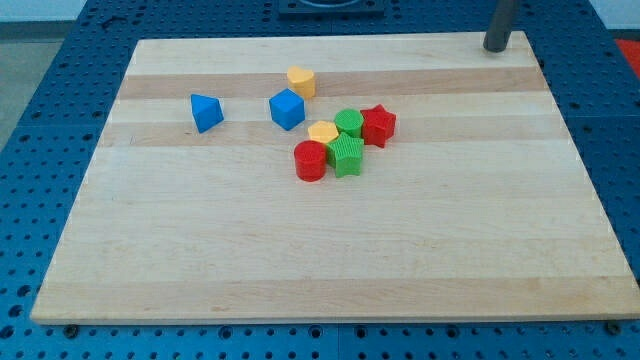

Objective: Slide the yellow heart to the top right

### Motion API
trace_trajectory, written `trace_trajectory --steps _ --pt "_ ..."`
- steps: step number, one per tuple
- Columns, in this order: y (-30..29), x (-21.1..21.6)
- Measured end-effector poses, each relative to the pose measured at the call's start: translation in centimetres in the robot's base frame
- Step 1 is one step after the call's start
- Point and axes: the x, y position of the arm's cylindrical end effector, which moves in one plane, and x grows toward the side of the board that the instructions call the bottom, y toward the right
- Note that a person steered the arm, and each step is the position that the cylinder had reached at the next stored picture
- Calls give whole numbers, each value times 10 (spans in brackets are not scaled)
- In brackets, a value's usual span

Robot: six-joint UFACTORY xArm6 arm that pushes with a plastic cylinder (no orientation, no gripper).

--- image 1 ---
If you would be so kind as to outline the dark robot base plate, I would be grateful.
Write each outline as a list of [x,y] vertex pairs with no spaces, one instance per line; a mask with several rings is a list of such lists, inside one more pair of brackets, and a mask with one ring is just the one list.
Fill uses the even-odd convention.
[[281,18],[301,16],[383,15],[386,0],[277,0]]

